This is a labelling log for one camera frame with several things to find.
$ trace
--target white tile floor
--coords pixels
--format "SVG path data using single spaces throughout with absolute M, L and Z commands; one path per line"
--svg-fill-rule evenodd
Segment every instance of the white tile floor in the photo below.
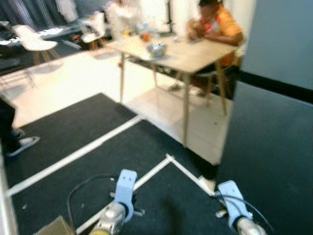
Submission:
M 64 58 L 63 64 L 54 61 L 51 68 L 47 64 L 32 67 L 36 87 L 32 89 L 23 80 L 10 85 L 6 93 L 18 107 L 14 124 L 23 126 L 99 92 L 119 101 L 119 59 L 118 53 L 102 50 L 96 56 L 87 51 Z M 151 70 L 127 62 L 124 103 L 181 142 L 183 93 L 166 92 L 174 80 L 160 73 L 157 76 L 159 88 L 154 86 Z M 232 102 L 227 103 L 230 113 Z M 212 97 L 209 107 L 206 99 L 191 96 L 188 148 L 218 164 L 228 121 L 218 96 Z

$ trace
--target room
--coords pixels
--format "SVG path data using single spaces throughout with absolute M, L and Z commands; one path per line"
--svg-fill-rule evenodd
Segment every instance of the room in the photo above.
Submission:
M 1 136 L 1 234 L 49 234 L 60 221 L 89 234 L 123 169 L 135 171 L 136 203 L 121 234 L 241 234 L 227 202 L 266 234 L 312 231 L 312 7 L 1 1 L 1 100 L 29 141 L 12 153 Z M 101 174 L 111 180 L 68 202 Z M 225 182 L 241 201 L 219 198 Z

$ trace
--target hand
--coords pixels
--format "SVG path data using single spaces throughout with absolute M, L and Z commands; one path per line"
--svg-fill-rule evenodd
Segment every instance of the hand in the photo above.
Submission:
M 219 37 L 219 34 L 213 30 L 206 32 L 204 35 L 205 39 L 215 41 Z
M 197 39 L 197 32 L 195 30 L 191 30 L 187 33 L 187 37 L 189 40 Z

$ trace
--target white chair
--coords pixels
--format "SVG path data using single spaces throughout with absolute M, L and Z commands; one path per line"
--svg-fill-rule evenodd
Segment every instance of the white chair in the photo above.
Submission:
M 103 37 L 106 34 L 106 26 L 104 23 L 104 13 L 98 12 L 94 15 L 94 19 L 90 20 L 90 23 L 96 32 L 94 33 L 84 33 L 82 35 L 82 40 L 84 43 L 90 45 L 90 49 L 98 49 L 98 41 L 103 47 L 106 46 L 106 41 Z
M 43 40 L 31 27 L 27 25 L 16 25 L 12 27 L 16 35 L 21 39 L 26 50 L 34 52 L 35 65 L 40 64 L 40 54 L 46 62 L 50 62 L 48 52 L 56 59 L 61 57 L 53 50 L 57 42 Z

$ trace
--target black pants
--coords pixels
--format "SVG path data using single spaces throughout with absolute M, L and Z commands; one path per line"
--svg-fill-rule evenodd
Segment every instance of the black pants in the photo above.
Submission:
M 15 108 L 0 96 L 0 138 L 4 152 L 14 152 L 21 147 L 20 142 L 12 135 L 12 123 Z

